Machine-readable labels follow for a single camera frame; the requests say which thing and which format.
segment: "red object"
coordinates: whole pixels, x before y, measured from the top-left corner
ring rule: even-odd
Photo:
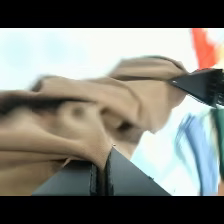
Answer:
[[[192,28],[191,30],[199,69],[210,68],[217,64],[215,44],[207,41],[206,31],[203,28]]]

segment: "blue cloth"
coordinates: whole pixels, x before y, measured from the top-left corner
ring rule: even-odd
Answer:
[[[201,195],[212,195],[217,192],[219,167],[212,145],[206,139],[203,124],[199,118],[188,116],[179,126],[176,142],[180,141],[183,133],[195,156],[197,170],[201,185]]]

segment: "brown cloth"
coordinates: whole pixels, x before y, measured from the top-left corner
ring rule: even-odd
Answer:
[[[31,195],[70,159],[103,169],[112,145],[130,159],[185,97],[164,81],[187,74],[174,60],[122,61],[107,77],[44,77],[30,91],[0,93],[0,195]]]

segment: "black object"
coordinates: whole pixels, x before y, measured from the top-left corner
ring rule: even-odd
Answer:
[[[72,161],[33,196],[169,196],[134,164],[112,149],[104,172],[85,161]]]
[[[209,106],[224,105],[224,74],[222,69],[198,70],[191,75],[172,78],[167,82]]]

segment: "dark green fabric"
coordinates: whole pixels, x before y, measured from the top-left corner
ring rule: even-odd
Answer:
[[[212,110],[212,116],[214,118],[218,133],[220,174],[222,180],[224,180],[224,109]]]

